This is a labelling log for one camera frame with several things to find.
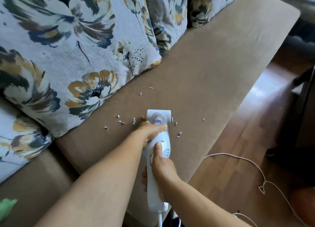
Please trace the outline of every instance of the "brown sofa seat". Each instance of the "brown sofa seat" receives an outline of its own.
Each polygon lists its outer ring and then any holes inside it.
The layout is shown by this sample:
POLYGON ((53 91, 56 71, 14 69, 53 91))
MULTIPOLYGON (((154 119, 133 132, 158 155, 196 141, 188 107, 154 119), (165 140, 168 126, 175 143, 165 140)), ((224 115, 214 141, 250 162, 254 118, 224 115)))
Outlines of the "brown sofa seat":
POLYGON ((34 226, 76 179, 76 172, 66 163, 60 151, 47 149, 1 183, 0 200, 18 202, 0 226, 34 226))
MULTIPOLYGON (((171 110, 178 124, 169 125, 170 158, 189 181, 299 14, 279 0, 236 0, 206 25, 188 29, 158 67, 118 90, 57 145, 82 173, 135 130, 147 109, 171 110), (117 115, 128 123, 117 123, 117 115)), ((157 216, 148 211, 140 183, 144 165, 142 160, 127 212, 154 226, 157 216)))

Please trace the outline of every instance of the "white handheld vacuum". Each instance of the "white handheld vacuum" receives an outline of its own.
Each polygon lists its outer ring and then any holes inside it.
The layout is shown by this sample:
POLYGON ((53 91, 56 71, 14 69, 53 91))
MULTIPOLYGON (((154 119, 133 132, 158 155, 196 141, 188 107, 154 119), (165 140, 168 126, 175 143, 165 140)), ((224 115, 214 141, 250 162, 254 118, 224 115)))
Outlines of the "white handheld vacuum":
MULTIPOLYGON (((152 124, 163 125, 171 122, 171 110, 153 110, 147 111, 147 121, 152 124)), ((163 202, 158 194, 158 185, 152 174, 153 147, 160 142, 162 145, 162 155, 169 158, 171 153, 171 144, 169 141, 168 129, 158 134, 156 138, 150 141, 143 149, 143 154, 147 159, 147 177, 148 177, 148 207, 151 212, 159 214, 159 226, 162 226, 162 212, 167 211, 168 203, 163 202)))

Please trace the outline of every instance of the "floral cushion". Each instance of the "floral cushion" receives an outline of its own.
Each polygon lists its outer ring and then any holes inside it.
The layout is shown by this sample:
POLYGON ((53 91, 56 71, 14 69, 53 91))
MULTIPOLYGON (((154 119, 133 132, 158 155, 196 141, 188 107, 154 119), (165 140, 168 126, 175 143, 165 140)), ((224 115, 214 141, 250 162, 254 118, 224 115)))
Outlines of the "floral cushion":
POLYGON ((146 0, 0 0, 0 95, 60 137, 161 61, 146 0))
POLYGON ((36 157, 52 141, 48 131, 0 98, 0 183, 36 157))
POLYGON ((187 0, 146 0, 160 55, 167 54, 187 29, 187 0))
POLYGON ((189 15, 192 27, 206 24, 220 10, 234 0, 192 0, 189 6, 189 15))

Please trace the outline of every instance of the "green object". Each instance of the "green object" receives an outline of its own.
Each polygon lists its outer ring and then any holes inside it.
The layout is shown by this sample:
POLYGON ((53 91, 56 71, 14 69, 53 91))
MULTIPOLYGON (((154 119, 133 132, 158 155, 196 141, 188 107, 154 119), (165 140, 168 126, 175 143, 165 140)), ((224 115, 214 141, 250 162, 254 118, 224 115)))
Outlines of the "green object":
POLYGON ((17 201, 18 201, 17 199, 14 200, 3 199, 2 201, 0 201, 0 223, 4 221, 6 217, 8 217, 17 201))

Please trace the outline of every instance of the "person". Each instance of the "person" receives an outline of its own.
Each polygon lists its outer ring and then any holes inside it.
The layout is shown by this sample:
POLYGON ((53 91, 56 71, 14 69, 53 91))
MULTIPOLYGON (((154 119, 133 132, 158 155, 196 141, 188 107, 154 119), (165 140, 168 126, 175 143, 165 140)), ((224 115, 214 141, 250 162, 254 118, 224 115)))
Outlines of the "person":
MULTIPOLYGON (((84 172, 40 219, 36 227, 121 227, 143 147, 167 125, 143 122, 116 149, 84 172)), ((250 227, 221 209, 177 175, 174 163, 154 146, 152 173, 160 197, 170 203, 186 227, 250 227)), ((142 173, 147 184, 147 173, 142 173)))

